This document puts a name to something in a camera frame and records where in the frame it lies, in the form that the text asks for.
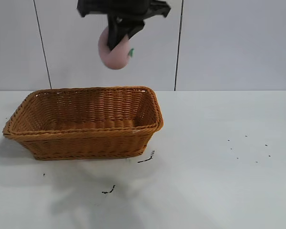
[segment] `wicker basket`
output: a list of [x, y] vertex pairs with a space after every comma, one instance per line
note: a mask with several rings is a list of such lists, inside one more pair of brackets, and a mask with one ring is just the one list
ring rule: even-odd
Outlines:
[[149, 88], [74, 88], [31, 93], [3, 134], [37, 160], [123, 158], [141, 155], [162, 126]]

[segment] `basket rim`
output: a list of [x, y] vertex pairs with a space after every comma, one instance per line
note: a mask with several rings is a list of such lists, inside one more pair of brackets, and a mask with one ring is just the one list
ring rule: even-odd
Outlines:
[[[15, 120], [18, 119], [18, 117], [21, 115], [23, 111], [25, 111], [26, 106], [30, 104], [30, 100], [33, 99], [33, 97], [42, 94], [42, 93], [63, 93], [63, 92], [85, 92], [85, 91], [114, 91], [114, 90], [129, 90], [129, 89], [137, 89], [137, 90], [143, 90], [151, 93], [152, 100], [154, 103], [154, 107], [156, 108], [156, 122], [151, 125], [142, 125], [137, 127], [119, 127], [119, 128], [85, 128], [85, 129], [66, 129], [66, 130], [42, 130], [42, 131], [23, 131], [23, 132], [16, 132], [13, 131], [13, 123]], [[53, 138], [55, 136], [60, 137], [67, 137], [69, 138], [69, 135], [77, 134], [88, 134], [87, 136], [107, 136], [108, 132], [110, 132], [112, 135], [133, 135], [135, 133], [140, 134], [147, 134], [147, 133], [154, 133], [156, 131], [159, 131], [163, 127], [163, 118], [160, 111], [160, 107], [155, 95], [155, 92], [145, 86], [123, 86], [123, 87], [91, 87], [91, 88], [61, 88], [61, 89], [44, 89], [44, 90], [38, 90], [35, 92], [30, 93], [20, 104], [20, 106], [17, 108], [17, 110], [14, 112], [14, 114], [11, 116], [11, 118], [7, 121], [4, 129], [3, 129], [3, 135], [14, 139], [14, 138], [37, 138], [42, 137], [45, 139]]]

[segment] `white backdrop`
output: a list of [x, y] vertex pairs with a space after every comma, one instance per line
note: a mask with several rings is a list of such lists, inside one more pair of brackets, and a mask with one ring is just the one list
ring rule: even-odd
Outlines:
[[32, 0], [0, 0], [0, 90], [49, 88]]
[[[182, 0], [146, 20], [123, 70], [101, 63], [104, 15], [77, 0], [36, 0], [54, 88], [146, 85], [173, 90]], [[177, 90], [286, 90], [286, 0], [184, 0]], [[33, 0], [0, 1], [0, 90], [49, 88]]]
[[177, 90], [286, 90], [286, 0], [184, 0]]
[[107, 26], [105, 15], [81, 18], [77, 0], [36, 0], [52, 86], [145, 85], [173, 90], [181, 0], [168, 2], [172, 7], [169, 16], [146, 20], [144, 30], [131, 39], [131, 62], [113, 71], [98, 55], [98, 39]]

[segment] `white table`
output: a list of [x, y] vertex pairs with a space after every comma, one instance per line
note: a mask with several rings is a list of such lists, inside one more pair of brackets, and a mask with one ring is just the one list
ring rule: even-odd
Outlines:
[[286, 92], [158, 92], [142, 156], [47, 162], [1, 135], [28, 93], [0, 92], [0, 229], [286, 229]]

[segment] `black line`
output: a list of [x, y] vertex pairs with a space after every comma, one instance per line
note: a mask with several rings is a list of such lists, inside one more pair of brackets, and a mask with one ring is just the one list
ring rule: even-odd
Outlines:
[[179, 50], [180, 50], [180, 40], [181, 40], [181, 31], [182, 31], [183, 5], [184, 5], [184, 0], [182, 0], [182, 2], [181, 2], [181, 14], [180, 14], [180, 26], [179, 26], [179, 38], [178, 38], [178, 51], [177, 51], [177, 63], [176, 63], [175, 87], [174, 87], [174, 91], [176, 91], [176, 86], [177, 86], [177, 74], [178, 74], [178, 63], [179, 63]]
[[144, 161], [138, 161], [138, 163], [142, 163], [142, 162], [151, 160], [153, 158], [153, 155], [154, 155], [154, 150], [151, 152], [151, 157], [149, 159], [146, 159]]
[[37, 19], [37, 24], [38, 24], [38, 30], [39, 30], [40, 40], [41, 40], [41, 46], [42, 46], [42, 51], [43, 51], [43, 57], [44, 57], [44, 61], [45, 61], [46, 68], [47, 68], [47, 74], [48, 74], [48, 79], [49, 79], [50, 88], [52, 89], [52, 83], [51, 83], [51, 78], [50, 78], [50, 73], [49, 73], [49, 68], [48, 68], [48, 62], [47, 62], [47, 58], [46, 58], [46, 52], [44, 51], [43, 39], [42, 39], [41, 30], [40, 30], [40, 23], [39, 23], [38, 13], [37, 13], [37, 9], [36, 9], [36, 2], [35, 2], [35, 0], [33, 0], [33, 2], [34, 2], [35, 14], [36, 14], [36, 19]]
[[112, 193], [112, 192], [113, 192], [113, 190], [114, 190], [114, 188], [115, 188], [115, 185], [112, 187], [112, 189], [111, 189], [111, 191], [110, 191], [110, 192], [102, 192], [102, 193], [103, 193], [103, 194]]

